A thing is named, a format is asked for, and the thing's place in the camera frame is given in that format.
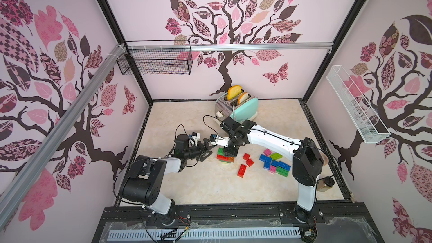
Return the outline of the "green long lego brick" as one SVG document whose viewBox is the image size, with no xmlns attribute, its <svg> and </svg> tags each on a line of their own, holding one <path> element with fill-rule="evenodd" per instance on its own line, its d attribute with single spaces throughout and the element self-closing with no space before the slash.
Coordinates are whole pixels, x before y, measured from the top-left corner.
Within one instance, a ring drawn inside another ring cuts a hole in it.
<svg viewBox="0 0 432 243">
<path fill-rule="evenodd" d="M 225 154 L 223 152 L 223 148 L 218 149 L 218 155 L 225 156 Z"/>
</svg>

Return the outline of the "red long lego brick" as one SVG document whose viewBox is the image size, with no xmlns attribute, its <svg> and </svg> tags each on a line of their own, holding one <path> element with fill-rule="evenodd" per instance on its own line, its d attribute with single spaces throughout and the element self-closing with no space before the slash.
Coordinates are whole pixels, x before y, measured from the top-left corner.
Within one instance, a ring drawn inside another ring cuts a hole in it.
<svg viewBox="0 0 432 243">
<path fill-rule="evenodd" d="M 229 162 L 229 160 L 230 160 L 229 157 L 225 157 L 223 155 L 217 155 L 217 159 L 224 161 L 224 162 Z"/>
<path fill-rule="evenodd" d="M 245 164 L 240 165 L 239 170 L 237 172 L 237 176 L 243 178 L 246 172 L 247 166 Z"/>
</svg>

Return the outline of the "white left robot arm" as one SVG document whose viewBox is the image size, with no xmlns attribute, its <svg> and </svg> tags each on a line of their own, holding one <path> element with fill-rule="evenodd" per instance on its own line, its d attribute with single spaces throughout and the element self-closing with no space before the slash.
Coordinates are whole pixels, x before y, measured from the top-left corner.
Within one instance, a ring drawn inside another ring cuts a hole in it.
<svg viewBox="0 0 432 243">
<path fill-rule="evenodd" d="M 141 208 L 150 210 L 155 219 L 164 225 L 173 223 L 176 204 L 160 193 L 164 176 L 182 172 L 189 160 L 205 161 L 211 156 L 213 148 L 210 140 L 205 138 L 193 147 L 189 146 L 189 142 L 175 142 L 165 158 L 138 156 L 120 185 L 120 197 L 139 203 Z"/>
</svg>

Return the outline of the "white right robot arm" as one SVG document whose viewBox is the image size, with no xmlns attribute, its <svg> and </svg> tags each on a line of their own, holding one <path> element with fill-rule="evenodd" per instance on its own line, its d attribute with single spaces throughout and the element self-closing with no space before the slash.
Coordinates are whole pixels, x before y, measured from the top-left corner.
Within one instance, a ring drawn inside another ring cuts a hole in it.
<svg viewBox="0 0 432 243">
<path fill-rule="evenodd" d="M 301 223 L 311 220 L 316 204 L 317 182 L 324 166 L 314 141 L 307 137 L 300 140 L 285 137 L 251 120 L 239 123 L 228 117 L 219 126 L 228 134 L 225 138 L 227 143 L 223 145 L 226 156 L 235 158 L 240 147 L 253 144 L 281 154 L 291 162 L 292 176 L 298 182 L 295 217 Z"/>
</svg>

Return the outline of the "blue lego brick left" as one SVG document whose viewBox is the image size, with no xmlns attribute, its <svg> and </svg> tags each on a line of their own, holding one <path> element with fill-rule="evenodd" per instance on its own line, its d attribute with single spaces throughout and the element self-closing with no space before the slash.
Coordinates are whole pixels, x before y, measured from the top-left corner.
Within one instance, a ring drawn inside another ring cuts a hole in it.
<svg viewBox="0 0 432 243">
<path fill-rule="evenodd" d="M 264 162 L 264 163 L 271 163 L 272 162 L 272 158 L 269 156 L 266 156 L 264 154 L 261 154 L 261 156 L 259 157 L 259 160 Z"/>
</svg>

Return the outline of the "pink small lego brick top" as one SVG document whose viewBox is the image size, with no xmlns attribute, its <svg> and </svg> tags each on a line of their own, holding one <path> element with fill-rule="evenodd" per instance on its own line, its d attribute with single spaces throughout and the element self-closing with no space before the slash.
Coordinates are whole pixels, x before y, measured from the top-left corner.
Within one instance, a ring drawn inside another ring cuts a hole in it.
<svg viewBox="0 0 432 243">
<path fill-rule="evenodd" d="M 270 156 L 272 154 L 272 151 L 269 149 L 264 150 L 264 155 L 265 156 Z"/>
</svg>

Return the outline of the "blue small lego brick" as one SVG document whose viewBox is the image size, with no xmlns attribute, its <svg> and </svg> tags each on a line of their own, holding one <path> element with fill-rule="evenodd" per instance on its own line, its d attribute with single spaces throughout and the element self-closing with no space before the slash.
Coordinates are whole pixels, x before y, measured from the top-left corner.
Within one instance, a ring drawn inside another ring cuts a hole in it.
<svg viewBox="0 0 432 243">
<path fill-rule="evenodd" d="M 264 166 L 263 166 L 264 169 L 269 170 L 270 167 L 271 167 L 271 163 L 269 163 L 269 162 L 264 163 Z"/>
</svg>

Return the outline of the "lime lego brick right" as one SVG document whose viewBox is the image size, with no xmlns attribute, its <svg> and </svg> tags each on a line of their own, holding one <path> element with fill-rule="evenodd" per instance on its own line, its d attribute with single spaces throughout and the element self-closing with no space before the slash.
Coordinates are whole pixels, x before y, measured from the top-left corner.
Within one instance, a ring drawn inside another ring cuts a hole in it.
<svg viewBox="0 0 432 243">
<path fill-rule="evenodd" d="M 283 156 L 281 154 L 279 154 L 279 153 L 273 153 L 273 154 L 270 155 L 270 158 L 272 160 L 280 160 L 280 159 L 283 158 Z"/>
</svg>

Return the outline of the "pink lego brick lower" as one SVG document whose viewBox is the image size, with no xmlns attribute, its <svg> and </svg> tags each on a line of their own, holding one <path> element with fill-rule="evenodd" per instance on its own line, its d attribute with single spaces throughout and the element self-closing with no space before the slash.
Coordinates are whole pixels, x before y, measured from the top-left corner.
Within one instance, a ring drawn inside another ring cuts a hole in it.
<svg viewBox="0 0 432 243">
<path fill-rule="evenodd" d="M 272 173 L 272 174 L 275 174 L 276 171 L 277 171 L 277 167 L 271 165 L 270 168 L 269 168 L 269 172 Z"/>
</svg>

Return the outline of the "green lego brick right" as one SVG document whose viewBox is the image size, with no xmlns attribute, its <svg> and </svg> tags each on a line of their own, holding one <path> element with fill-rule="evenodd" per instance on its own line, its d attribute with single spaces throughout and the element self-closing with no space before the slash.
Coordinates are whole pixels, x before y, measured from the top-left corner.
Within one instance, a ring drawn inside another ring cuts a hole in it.
<svg viewBox="0 0 432 243">
<path fill-rule="evenodd" d="M 276 174 L 287 177 L 289 175 L 289 170 L 283 169 L 282 167 L 278 166 L 276 168 Z"/>
</svg>

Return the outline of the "blue long lego brick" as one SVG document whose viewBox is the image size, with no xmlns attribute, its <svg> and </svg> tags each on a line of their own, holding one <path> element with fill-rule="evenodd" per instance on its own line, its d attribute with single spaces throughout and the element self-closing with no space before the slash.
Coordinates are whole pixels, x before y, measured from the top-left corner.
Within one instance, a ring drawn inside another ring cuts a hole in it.
<svg viewBox="0 0 432 243">
<path fill-rule="evenodd" d="M 286 164 L 286 163 L 284 163 L 282 161 L 279 161 L 278 164 L 277 164 L 277 166 L 280 167 L 280 168 L 282 168 L 282 169 L 284 169 L 284 170 L 287 170 L 288 172 L 291 169 L 290 165 L 288 165 L 288 164 Z"/>
</svg>

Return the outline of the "mint and cream toaster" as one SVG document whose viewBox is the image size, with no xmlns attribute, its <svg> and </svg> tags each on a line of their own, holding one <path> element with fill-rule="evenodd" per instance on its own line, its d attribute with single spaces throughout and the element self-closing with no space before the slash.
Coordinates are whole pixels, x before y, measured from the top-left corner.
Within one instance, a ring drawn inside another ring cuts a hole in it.
<svg viewBox="0 0 432 243">
<path fill-rule="evenodd" d="M 215 104 L 215 117 L 221 121 L 231 117 L 239 123 L 254 120 L 258 115 L 259 99 L 250 94 L 248 100 L 237 106 L 238 97 L 231 101 L 227 101 L 227 93 L 219 97 Z"/>
</svg>

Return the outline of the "toast slice right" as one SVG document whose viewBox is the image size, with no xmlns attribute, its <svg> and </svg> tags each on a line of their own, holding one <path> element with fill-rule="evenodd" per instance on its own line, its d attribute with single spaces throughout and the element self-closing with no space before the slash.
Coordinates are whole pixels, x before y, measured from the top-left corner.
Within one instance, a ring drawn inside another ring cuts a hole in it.
<svg viewBox="0 0 432 243">
<path fill-rule="evenodd" d="M 243 92 L 237 99 L 237 106 L 240 106 L 243 102 L 250 98 L 250 94 L 248 92 Z"/>
</svg>

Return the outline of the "toast slice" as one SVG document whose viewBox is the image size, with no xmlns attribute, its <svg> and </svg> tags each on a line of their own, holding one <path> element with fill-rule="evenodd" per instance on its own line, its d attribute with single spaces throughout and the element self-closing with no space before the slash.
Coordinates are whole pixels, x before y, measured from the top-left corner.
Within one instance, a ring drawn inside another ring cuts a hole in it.
<svg viewBox="0 0 432 243">
<path fill-rule="evenodd" d="M 237 99 L 237 106 L 240 106 L 243 102 L 250 98 L 250 94 L 248 92 L 243 92 Z"/>
<path fill-rule="evenodd" d="M 227 101 L 233 100 L 235 97 L 242 94 L 242 87 L 240 85 L 232 86 L 227 91 Z"/>
</svg>

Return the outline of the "toast slice left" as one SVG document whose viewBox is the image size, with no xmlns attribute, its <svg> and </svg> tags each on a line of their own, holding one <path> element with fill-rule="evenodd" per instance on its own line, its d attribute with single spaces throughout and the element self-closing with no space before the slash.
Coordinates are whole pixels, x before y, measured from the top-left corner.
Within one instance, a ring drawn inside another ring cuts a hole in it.
<svg viewBox="0 0 432 243">
<path fill-rule="evenodd" d="M 235 97 L 242 94 L 242 87 L 240 85 L 232 86 L 227 91 L 227 101 L 233 100 Z"/>
</svg>

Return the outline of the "aluminium rail back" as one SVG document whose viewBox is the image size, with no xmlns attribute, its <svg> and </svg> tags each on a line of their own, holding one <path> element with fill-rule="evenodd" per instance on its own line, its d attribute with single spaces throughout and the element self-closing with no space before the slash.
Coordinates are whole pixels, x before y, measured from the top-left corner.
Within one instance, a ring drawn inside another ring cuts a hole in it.
<svg viewBox="0 0 432 243">
<path fill-rule="evenodd" d="M 264 44 L 222 44 L 222 45 L 129 45 L 131 50 L 168 50 L 168 49 L 187 49 L 190 51 L 259 51 L 259 50 L 332 50 L 331 42 L 304 42 L 304 43 L 264 43 Z"/>
</svg>

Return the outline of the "aluminium rail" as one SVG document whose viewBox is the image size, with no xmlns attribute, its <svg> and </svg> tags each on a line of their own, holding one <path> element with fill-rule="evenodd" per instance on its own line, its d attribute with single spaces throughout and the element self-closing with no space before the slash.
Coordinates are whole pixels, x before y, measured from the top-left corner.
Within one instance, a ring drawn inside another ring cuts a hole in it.
<svg viewBox="0 0 432 243">
<path fill-rule="evenodd" d="M 264 43 L 264 44 L 222 44 L 222 45 L 129 45 L 131 50 L 168 50 L 168 49 L 187 49 L 190 51 L 259 51 L 259 50 L 332 50 L 331 42 L 304 42 L 304 43 Z"/>
<path fill-rule="evenodd" d="M 126 45 L 118 44 L 108 54 L 105 61 L 95 72 L 94 77 L 87 83 L 77 99 L 67 109 L 59 123 L 48 134 L 37 152 L 26 162 L 22 170 L 5 189 L 1 196 L 1 228 L 4 228 L 13 212 L 19 207 L 24 196 L 38 179 L 53 154 L 57 151 L 67 134 L 78 120 L 91 98 L 97 93 L 106 76 L 114 68 L 117 58 L 126 51 Z"/>
</svg>

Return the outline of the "aluminium rail left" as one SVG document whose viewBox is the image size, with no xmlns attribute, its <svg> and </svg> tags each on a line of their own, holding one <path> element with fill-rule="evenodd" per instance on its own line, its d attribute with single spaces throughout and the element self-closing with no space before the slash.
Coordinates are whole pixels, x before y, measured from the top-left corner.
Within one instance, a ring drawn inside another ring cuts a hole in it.
<svg viewBox="0 0 432 243">
<path fill-rule="evenodd" d="M 5 189 L 1 196 L 1 228 L 4 228 L 13 212 L 19 207 L 24 196 L 38 179 L 53 154 L 57 151 L 67 134 L 78 120 L 91 98 L 97 93 L 106 76 L 114 68 L 117 58 L 126 51 L 126 45 L 118 44 L 108 54 L 105 61 L 95 72 L 94 77 L 87 83 L 77 99 L 67 109 L 59 123 L 48 134 L 37 152 L 26 162 L 22 170 Z"/>
</svg>

